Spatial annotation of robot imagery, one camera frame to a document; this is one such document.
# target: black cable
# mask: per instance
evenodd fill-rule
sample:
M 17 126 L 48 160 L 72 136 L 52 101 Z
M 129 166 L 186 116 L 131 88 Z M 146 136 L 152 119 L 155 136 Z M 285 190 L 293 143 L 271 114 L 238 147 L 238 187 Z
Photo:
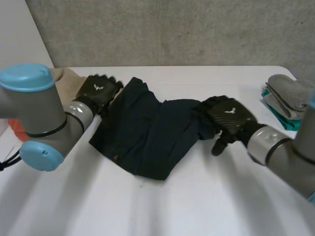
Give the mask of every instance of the black cable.
M 19 156 L 19 152 L 20 150 L 18 150 L 15 154 L 13 154 L 9 159 L 4 161 L 3 163 L 0 162 L 0 171 L 3 171 L 5 168 L 8 168 L 18 163 L 21 160 L 21 157 Z
M 3 162 L 3 164 L 9 163 L 11 160 L 13 160 L 19 154 L 19 152 L 20 152 L 20 150 L 17 150 L 17 152 L 15 154 L 13 154 L 9 159 L 5 160 Z
M 20 157 L 14 159 L 14 160 L 11 161 L 10 163 L 8 163 L 5 168 L 7 168 L 7 167 L 9 167 L 9 166 L 12 166 L 12 165 L 14 165 L 14 164 L 16 164 L 16 163 L 18 163 L 20 160 L 22 160 Z

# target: dark navy shirt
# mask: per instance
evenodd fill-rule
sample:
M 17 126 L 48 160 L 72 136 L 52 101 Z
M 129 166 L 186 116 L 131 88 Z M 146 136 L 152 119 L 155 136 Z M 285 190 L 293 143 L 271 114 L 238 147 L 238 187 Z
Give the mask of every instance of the dark navy shirt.
M 132 78 L 102 114 L 90 144 L 134 175 L 165 180 L 198 139 L 215 135 L 193 110 L 199 103 L 192 99 L 161 103 L 146 83 Z

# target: gray concrete wall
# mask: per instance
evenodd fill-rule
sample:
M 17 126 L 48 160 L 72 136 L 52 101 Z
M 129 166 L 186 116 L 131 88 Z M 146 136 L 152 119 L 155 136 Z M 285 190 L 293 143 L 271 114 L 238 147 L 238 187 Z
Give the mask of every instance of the gray concrete wall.
M 26 0 L 55 66 L 280 65 L 315 77 L 314 0 Z

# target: white wall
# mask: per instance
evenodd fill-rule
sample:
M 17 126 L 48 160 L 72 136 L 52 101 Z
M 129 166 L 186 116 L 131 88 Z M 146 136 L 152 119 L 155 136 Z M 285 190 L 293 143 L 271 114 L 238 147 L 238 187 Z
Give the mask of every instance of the white wall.
M 53 67 L 25 1 L 0 0 L 0 69 L 22 62 Z M 6 128 L 0 119 L 0 135 Z

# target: teal cloth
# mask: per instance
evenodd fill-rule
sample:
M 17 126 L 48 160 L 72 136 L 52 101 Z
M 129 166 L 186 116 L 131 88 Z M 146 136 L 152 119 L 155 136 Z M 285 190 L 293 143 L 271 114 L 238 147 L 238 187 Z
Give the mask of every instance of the teal cloth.
M 262 92 L 261 96 L 266 96 L 269 94 L 269 91 L 265 89 L 264 92 Z M 280 115 L 275 109 L 272 108 L 272 106 L 269 106 L 269 109 L 271 112 L 277 117 L 277 119 L 280 121 L 281 125 L 284 127 L 285 130 L 292 130 L 297 131 L 300 127 L 301 120 L 300 119 L 287 119 Z

